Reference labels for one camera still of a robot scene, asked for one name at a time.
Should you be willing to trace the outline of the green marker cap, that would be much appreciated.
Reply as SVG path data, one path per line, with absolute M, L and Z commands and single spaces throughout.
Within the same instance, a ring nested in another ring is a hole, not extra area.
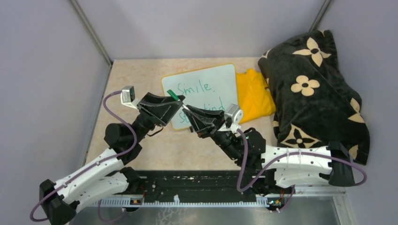
M 175 100 L 175 101 L 179 101 L 179 97 L 178 95 L 173 91 L 173 90 L 167 90 L 167 93 Z

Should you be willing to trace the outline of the yellow-framed whiteboard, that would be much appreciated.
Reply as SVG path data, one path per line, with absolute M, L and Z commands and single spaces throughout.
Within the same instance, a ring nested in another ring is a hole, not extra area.
M 236 68 L 232 63 L 196 69 L 161 79 L 164 94 L 172 90 L 183 103 L 205 110 L 226 110 L 238 104 Z

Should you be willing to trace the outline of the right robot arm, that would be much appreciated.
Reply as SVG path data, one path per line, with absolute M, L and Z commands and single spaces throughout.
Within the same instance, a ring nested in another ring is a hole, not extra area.
M 340 144 L 288 148 L 268 145 L 254 128 L 244 132 L 240 129 L 244 113 L 236 104 L 225 111 L 183 105 L 182 111 L 199 138 L 211 138 L 241 168 L 239 191 L 253 186 L 260 176 L 268 176 L 264 187 L 270 193 L 298 184 L 355 186 L 353 165 Z

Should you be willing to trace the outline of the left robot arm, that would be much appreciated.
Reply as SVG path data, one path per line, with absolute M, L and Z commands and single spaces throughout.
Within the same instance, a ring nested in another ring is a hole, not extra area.
M 108 144 L 98 157 L 72 174 L 57 181 L 45 180 L 39 186 L 39 203 L 52 225 L 64 225 L 77 213 L 107 196 L 140 190 L 138 173 L 128 163 L 142 150 L 140 142 L 154 135 L 154 129 L 166 126 L 183 105 L 183 95 L 157 96 L 147 93 L 136 99 L 132 87 L 112 92 L 122 105 L 138 110 L 133 123 L 122 118 L 105 131 Z

